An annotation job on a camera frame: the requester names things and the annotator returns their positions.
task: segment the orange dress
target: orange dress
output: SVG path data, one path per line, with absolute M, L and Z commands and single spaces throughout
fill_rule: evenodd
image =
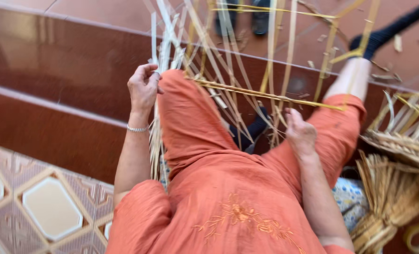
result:
M 205 90 L 163 73 L 158 96 L 168 194 L 161 183 L 137 184 L 114 211 L 107 254 L 121 253 L 352 253 L 322 246 L 301 206 L 300 172 L 287 141 L 268 153 L 239 151 Z M 342 105 L 344 95 L 324 102 Z M 348 110 L 317 109 L 316 150 L 333 187 L 353 153 L 365 109 L 348 97 Z

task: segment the woven straw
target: woven straw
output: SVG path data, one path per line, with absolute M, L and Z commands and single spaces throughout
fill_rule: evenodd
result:
M 419 141 L 396 133 L 373 130 L 367 130 L 360 137 L 395 160 L 419 168 Z
M 406 172 L 408 166 L 389 162 L 377 154 L 365 157 L 357 167 L 365 187 L 370 212 L 351 232 L 357 254 L 376 254 L 390 241 L 398 227 L 419 214 L 419 174 Z

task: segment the woman's right hand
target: woman's right hand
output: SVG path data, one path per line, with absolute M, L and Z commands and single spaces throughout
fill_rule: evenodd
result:
M 315 151 L 316 129 L 302 119 L 302 115 L 294 108 L 286 108 L 286 139 L 296 158 L 313 155 Z
M 128 80 L 128 90 L 131 95 L 130 120 L 133 118 L 133 121 L 129 122 L 136 122 L 136 125 L 145 124 L 156 101 L 156 94 L 164 94 L 164 90 L 158 86 L 161 76 L 155 72 L 156 69 L 156 64 L 141 65 Z

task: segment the black sock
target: black sock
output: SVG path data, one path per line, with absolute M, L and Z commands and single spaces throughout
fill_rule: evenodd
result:
M 262 111 L 263 115 L 265 117 L 267 117 L 267 110 L 265 107 L 260 107 L 260 110 Z M 253 123 L 249 126 L 247 126 L 247 130 L 250 133 L 250 136 L 252 137 L 253 141 L 255 141 L 257 139 L 258 136 L 260 136 L 261 133 L 263 133 L 263 131 L 266 129 L 267 124 L 266 122 L 263 120 L 263 118 L 261 118 L 258 114 L 255 116 L 255 120 L 253 121 Z M 235 144 L 239 147 L 239 140 L 238 140 L 238 129 L 236 129 L 234 126 L 230 125 L 230 131 L 233 133 L 234 137 L 233 137 L 233 141 L 235 142 Z M 242 149 L 243 151 L 249 147 L 252 142 L 242 133 L 241 134 L 241 147 L 239 147 L 240 149 Z
M 371 32 L 363 58 L 371 60 L 377 49 L 379 49 L 383 44 L 387 43 L 391 38 L 393 38 L 395 34 L 402 32 L 418 20 L 419 6 L 413 9 L 411 12 L 395 20 L 389 26 L 386 26 L 381 30 Z M 362 35 L 354 37 L 354 39 L 351 41 L 351 44 L 349 45 L 349 49 L 353 50 L 358 48 L 361 39 Z

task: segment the woman's arm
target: woman's arm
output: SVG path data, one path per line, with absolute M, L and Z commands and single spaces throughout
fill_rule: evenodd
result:
M 163 94 L 158 87 L 157 65 L 139 66 L 128 81 L 131 95 L 131 113 L 128 125 L 144 128 L 148 125 L 150 111 L 156 101 L 156 94 Z M 122 153 L 117 166 L 114 184 L 114 207 L 136 184 L 150 178 L 149 132 L 127 131 Z
M 303 211 L 322 246 L 354 251 L 351 238 L 315 150 L 316 129 L 295 109 L 286 109 L 287 139 L 300 166 Z

